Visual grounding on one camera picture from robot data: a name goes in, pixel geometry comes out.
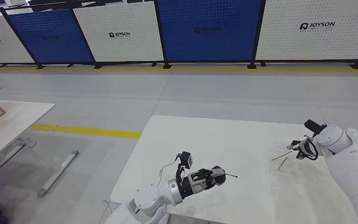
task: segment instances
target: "yellow floor line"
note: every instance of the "yellow floor line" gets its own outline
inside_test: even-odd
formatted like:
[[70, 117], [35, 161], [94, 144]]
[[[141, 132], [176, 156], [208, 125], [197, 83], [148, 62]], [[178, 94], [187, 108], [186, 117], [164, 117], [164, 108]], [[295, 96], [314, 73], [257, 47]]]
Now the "yellow floor line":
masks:
[[48, 124], [35, 124], [31, 126], [32, 130], [45, 130], [49, 132], [63, 132], [72, 134], [88, 134], [92, 136], [107, 136], [115, 138], [131, 138], [139, 139], [141, 133], [139, 132], [125, 132], [121, 130], [105, 130], [105, 129], [94, 129], [94, 128], [79, 128], [79, 127], [68, 127]]
[[358, 73], [358, 69], [246, 69], [246, 68], [1, 68], [0, 72], [34, 72], [34, 73], [48, 73], [48, 72], [228, 72], [228, 73]]

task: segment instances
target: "joyson logo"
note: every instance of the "joyson logo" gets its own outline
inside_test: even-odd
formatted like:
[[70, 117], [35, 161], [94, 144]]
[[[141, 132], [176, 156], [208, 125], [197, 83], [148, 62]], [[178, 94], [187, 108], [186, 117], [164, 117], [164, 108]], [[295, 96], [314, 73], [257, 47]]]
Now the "joyson logo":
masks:
[[311, 24], [304, 22], [303, 24], [301, 24], [300, 30], [328, 30], [333, 28], [335, 24], [336, 22], [312, 22]]
[[195, 27], [194, 28], [194, 33], [195, 34], [199, 34], [199, 33], [203, 33], [203, 32], [216, 32], [216, 31], [220, 31], [221, 27], [217, 26], [217, 27]]
[[60, 40], [59, 36], [43, 36], [42, 39], [44, 41], [48, 41], [48, 40]]
[[110, 38], [130, 38], [130, 32], [110, 32]]

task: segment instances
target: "perforated panel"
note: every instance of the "perforated panel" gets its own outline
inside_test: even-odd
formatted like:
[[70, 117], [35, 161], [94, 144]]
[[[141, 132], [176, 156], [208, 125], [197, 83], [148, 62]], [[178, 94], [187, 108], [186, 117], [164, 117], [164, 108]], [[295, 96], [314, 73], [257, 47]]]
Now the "perforated panel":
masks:
[[159, 0], [168, 60], [250, 60], [261, 0]]
[[154, 2], [74, 9], [98, 62], [163, 60]]
[[356, 59], [357, 43], [357, 0], [267, 0], [256, 59]]
[[10, 25], [0, 16], [0, 63], [33, 63]]
[[92, 62], [70, 10], [9, 15], [40, 63]]

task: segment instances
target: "metal post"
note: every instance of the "metal post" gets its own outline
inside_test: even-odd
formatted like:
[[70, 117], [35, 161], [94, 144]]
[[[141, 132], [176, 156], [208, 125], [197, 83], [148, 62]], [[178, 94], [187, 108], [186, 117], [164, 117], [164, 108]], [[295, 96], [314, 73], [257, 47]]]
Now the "metal post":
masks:
[[86, 40], [86, 37], [84, 36], [84, 33], [83, 33], [82, 29], [81, 29], [81, 26], [79, 25], [79, 22], [78, 22], [78, 20], [77, 20], [77, 17], [76, 17], [76, 15], [74, 14], [73, 6], [72, 6], [72, 1], [71, 1], [71, 0], [67, 0], [67, 4], [68, 4], [68, 9], [71, 11], [71, 14], [72, 14], [72, 16], [73, 16], [73, 19], [74, 19], [74, 21], [75, 21], [75, 23], [76, 23], [76, 25], [77, 25], [77, 27], [78, 27], [79, 33], [81, 34], [81, 36], [82, 36], [82, 38], [83, 38], [83, 41], [84, 41], [84, 43], [85, 43], [85, 45], [86, 45], [86, 47], [87, 47], [87, 50], [88, 50], [89, 54], [91, 55], [93, 65], [95, 66], [94, 68], [95, 68], [95, 69], [98, 69], [98, 64], [97, 64], [97, 62], [96, 62], [96, 60], [95, 60], [95, 57], [94, 57], [93, 54], [92, 54], [91, 48], [90, 48], [90, 46], [88, 45], [88, 42], [87, 42], [87, 40]]
[[37, 65], [37, 69], [43, 69], [45, 68], [45, 66], [42, 66], [35, 58], [35, 56], [32, 54], [32, 52], [29, 50], [29, 48], [27, 47], [27, 45], [25, 44], [24, 40], [21, 38], [20, 34], [17, 32], [17, 30], [15, 29], [14, 25], [12, 24], [12, 22], [9, 19], [9, 16], [6, 12], [6, 10], [1, 7], [0, 8], [0, 12], [3, 15], [3, 17], [5, 18], [5, 20], [7, 21], [7, 23], [10, 25], [12, 31], [16, 34], [17, 38], [19, 39], [19, 41], [21, 42], [21, 44], [25, 47], [25, 49], [27, 50], [27, 52], [29, 53], [29, 55], [31, 56], [32, 60], [34, 60], [35, 64]]
[[168, 63], [166, 45], [164, 43], [164, 35], [163, 35], [161, 14], [159, 13], [158, 0], [154, 0], [154, 7], [156, 8], [159, 36], [161, 37], [161, 44], [162, 44], [162, 51], [163, 51], [163, 58], [164, 58], [163, 69], [170, 69], [171, 65]]
[[255, 69], [256, 68], [255, 60], [256, 60], [256, 53], [257, 53], [257, 47], [258, 47], [258, 40], [260, 39], [260, 32], [261, 32], [261, 26], [262, 26], [262, 20], [263, 20], [263, 13], [265, 12], [265, 5], [266, 5], [266, 0], [262, 0], [261, 1], [260, 12], [258, 14], [258, 23], [257, 23], [257, 27], [256, 27], [256, 35], [255, 35], [255, 42], [253, 44], [253, 52], [252, 52], [251, 62], [247, 66], [248, 69]]

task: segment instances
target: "white pegboard panel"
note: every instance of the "white pegboard panel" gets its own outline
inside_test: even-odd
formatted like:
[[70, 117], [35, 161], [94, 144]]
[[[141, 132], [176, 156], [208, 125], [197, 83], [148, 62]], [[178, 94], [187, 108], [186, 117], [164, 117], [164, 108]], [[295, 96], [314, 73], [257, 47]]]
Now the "white pegboard panel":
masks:
[[0, 63], [33, 63], [29, 53], [3, 16], [0, 16]]
[[357, 0], [267, 0], [256, 59], [357, 59], [357, 43]]
[[97, 62], [163, 60], [154, 2], [76, 8]]

